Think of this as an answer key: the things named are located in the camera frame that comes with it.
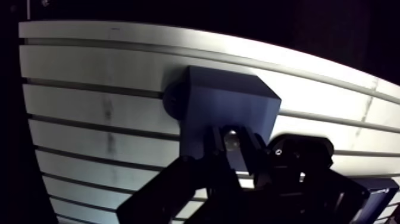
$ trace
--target white surface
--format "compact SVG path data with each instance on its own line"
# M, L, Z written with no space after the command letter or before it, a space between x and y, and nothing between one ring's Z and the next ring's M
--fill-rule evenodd
M400 192L395 194L395 196L392 198L392 201L389 202L389 204L396 204L400 203Z
M386 221L387 221L387 219L382 219L382 220L375 221L374 224L384 224Z
M41 151L36 151L36 157L42 172L129 190L138 190L157 174L148 170L116 167Z
M58 214L74 217L76 219L81 219L85 221L96 222L100 224L119 223L117 215L112 212L78 206L75 204L66 203L52 198L50 198L50 202L51 205L53 206L54 212Z
M159 99L24 85L30 114L178 134L179 127Z
M237 55L370 87L375 77L299 51L233 36L148 24L107 21L20 23L21 38L75 38L179 46Z
M378 219L390 216L395 211L396 208L397 206L386 207L384 211L378 216Z
M77 222L77 221L73 221L71 219L66 219L66 218L59 217L59 216L57 216L57 219L58 219L59 224L84 224L83 222Z
M24 95L28 113L35 115L154 132L179 133L177 122L166 114L162 101L158 99L33 85L24 85ZM105 104L111 105L108 106L112 108L111 119L105 117ZM281 133L325 136L333 142L336 149L351 151L395 153L397 147L393 145L400 140L398 134L389 132L278 116L272 137Z
M21 46L24 77L163 91L188 65L254 74L282 99L281 108L361 120L369 96L316 81L210 60L153 52L73 46Z
M179 142L29 121L35 145L131 163L168 166L179 156Z

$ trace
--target horizontal groove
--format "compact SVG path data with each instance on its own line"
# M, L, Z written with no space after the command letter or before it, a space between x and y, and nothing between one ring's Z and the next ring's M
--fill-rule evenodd
M112 86L82 84L82 83L74 83L74 82L62 82L62 81L43 80L43 79L25 79L25 81L27 84L30 84L30 85L39 85L39 86L47 86L47 87L70 88L70 89L78 89L78 90L84 90L84 91L108 92L111 94L130 95L130 96L136 96L136 97L146 97L146 98L155 98L155 99L161 99L163 97L163 93L161 93L161 92L144 91L144 90L139 90L139 89L119 88L119 87L112 87ZM305 113L305 112L301 112L301 111L280 109L279 115L285 116L285 117L295 117L295 118L300 118L300 119L307 119L307 120L316 120L316 121L320 121L320 122L336 123L339 125L362 127L362 128L366 128L366 129L380 130L380 131L390 132L390 133L400 133L400 129L395 128L395 127L377 125L377 124L373 124L373 123L366 123L366 122L343 119L343 118L338 118L338 117L324 116L324 115L320 115L320 114Z
M375 152L347 151L347 150L335 150L335 155L351 155L351 156L366 156L366 157L400 157L400 153L375 153Z
M389 204L388 207L390 207L390 206L398 206L399 204L400 204L400 202L396 202L396 203L393 203L393 204Z
M159 132L150 132L147 130L135 130L135 129L128 129L124 127L114 127L108 125L97 125L92 123L85 123L85 122L77 122L72 120L65 120L65 119L58 119L53 117L46 117L46 116L39 116L31 114L32 120L37 120L40 122L48 122L48 123L55 123L58 125L68 125L72 127L80 127L92 130L100 130L103 132L114 132L124 135L134 135L134 136L141 136L146 138L157 138L169 141L179 141L179 135L173 135L168 133L159 133Z
M397 178L400 177L400 173L387 173L387 174L373 174L373 175L349 175L347 178Z
M238 66L253 67L256 69L263 69L275 71L278 73L288 74L295 77L313 80L316 82L325 83L328 85L337 86L340 88L348 89L350 91L359 92L372 97L383 99L400 105L400 99L392 97L373 89L358 86L352 83L344 82L339 79L322 76L316 73L302 71L299 69L292 69L281 64L274 64L265 61L255 60L236 55L229 55L219 52L211 52L199 49L183 48L178 46L164 46L154 45L148 43L130 43L119 41L99 41L87 39L63 39L63 38L27 38L26 44L28 45L50 45L50 46L81 46L81 47L97 47L97 48L111 48L111 49L128 49L135 51L154 52L170 55L178 55L184 57L199 58L203 60L218 61L221 63L235 64Z
M95 206L93 204L86 204L86 203L82 203L82 202L79 202L79 201L74 201L74 200L69 200L69 199L66 199L66 198L57 197L57 196L54 196L54 195L50 195L50 198L56 199L58 201L63 201L63 202L66 202L66 203L70 203L70 204L76 204L77 206L83 206L83 207L91 208L91 209L97 209L97 210L102 210L102 211L107 211L107 212L115 212L115 211L117 211L116 209L109 209L109 208L106 208L106 207Z
M376 221L380 221L380 220L388 219L388 218L390 218L390 216L386 216L386 217L379 218L379 219L377 219Z
M366 123L366 122L360 122L357 120L343 119L343 118L338 118L338 117L330 117L330 116L319 115L319 114L305 113L305 112L300 112L300 111L281 109L279 111L279 115L285 116L285 117L295 117L295 118L300 118L300 119L307 119L307 120L316 120L319 122L329 122L329 123L335 123L335 124L339 124L339 125L362 127L362 128L366 128L366 129L372 129L372 130L381 130L381 131L390 132L390 133L400 133L400 128L389 127L389 126L384 126L384 125L377 125L377 124Z
M100 223L96 223L96 222L89 222L89 221L86 221L86 220L77 219L77 218L70 217L70 216L65 216L65 215L59 214L59 213L56 213L55 215L58 216L58 217L62 217L62 218L65 218L65 219L76 221L76 222L82 222L82 223L85 223L85 224L100 224Z
M34 79L24 78L23 83L35 86L69 88L69 89L95 91L95 92L107 92L110 94L129 95L129 96L146 97L153 99L163 98L162 92L147 91L143 89L130 89L130 88L115 87L115 86L94 85L87 83L65 82L65 81L36 79L36 78Z
M105 191L113 191L113 192L122 193L122 194L134 194L136 192L134 190L116 188L116 187L113 187L113 186L105 186L105 185L100 185L100 184L96 184L96 183L78 181L78 180L75 180L75 179L65 178L65 177L58 176L58 175L53 175L53 174L50 174L50 173L43 173L43 176L45 176L47 178L51 178L51 179L56 179L58 181L64 181L64 182L68 182L68 183L88 186L88 187L91 187L91 188L97 188L97 189L101 189L101 190L105 190ZM205 202L206 200L207 200L206 198L192 198L191 199L191 201L199 201L199 202Z
M91 162L101 163L101 164L108 164L108 165L112 165L112 166L127 167L127 168L132 168L132 169L151 170L151 171L156 171L156 172L160 172L164 169L164 167L161 167L161 166L151 166L151 165L146 165L146 164L138 164L138 163L129 163L129 162L124 162L124 161L110 160L108 158L99 158L99 157L93 157L93 156L89 156L89 155L70 153L70 152L61 151L61 150L55 150L52 148L37 147L37 150L46 152L46 153L62 155L62 156L70 157L70 158L77 158L79 160L91 161Z

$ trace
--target dark streak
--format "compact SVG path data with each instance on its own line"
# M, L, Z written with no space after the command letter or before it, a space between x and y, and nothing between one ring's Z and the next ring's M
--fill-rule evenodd
M117 149L115 147L115 137L113 133L107 132L107 153L114 158L115 154L117 153Z
M145 97L153 99L162 99L163 93L156 91L147 91L143 89L131 89L116 86L104 86L88 83L65 82L57 80L37 79L37 78L22 78L22 83L35 86L48 86L57 88L68 88L83 91L106 92L109 94L128 95L135 97Z

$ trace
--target dark blue block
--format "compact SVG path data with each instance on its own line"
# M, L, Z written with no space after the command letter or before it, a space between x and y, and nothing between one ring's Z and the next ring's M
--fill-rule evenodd
M203 156L208 126L247 126L270 139L281 99L257 76L188 67L189 99L181 122L180 155ZM247 171L240 151L227 152L232 168Z

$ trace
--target white slatwall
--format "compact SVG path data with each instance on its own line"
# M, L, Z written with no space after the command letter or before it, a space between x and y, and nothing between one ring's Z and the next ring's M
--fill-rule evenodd
M95 130L90 125L77 127L72 122L177 136L178 124L166 114L160 99L101 89L111 86L162 92L188 65L260 77L282 99L272 137L281 133L326 136L338 151L400 154L400 87L312 55L207 32L99 21L21 23L20 37L28 38L27 43L36 40L35 45L20 46L21 73L29 79L23 85L24 97L26 110L33 115L29 126L33 143L39 147L40 169L61 177L43 177L48 193L58 198L116 209L129 194L94 185L134 191L157 171L96 159L165 167L178 156L179 143L173 140ZM94 46L91 40L102 42ZM138 49L138 43L153 48ZM85 85L98 85L98 90L85 90ZM45 122L40 117L50 119ZM54 119L64 123L54 123ZM343 175L400 173L400 157L395 156L337 154L333 160L332 169ZM241 179L240 183L252 187L250 180ZM205 198L205 191L198 191L195 197ZM399 194L390 203L398 202ZM79 223L64 216L118 223L110 211L56 198L51 203L60 223ZM189 202L177 217L189 217L200 205L199 201ZM394 207L388 207L381 217Z

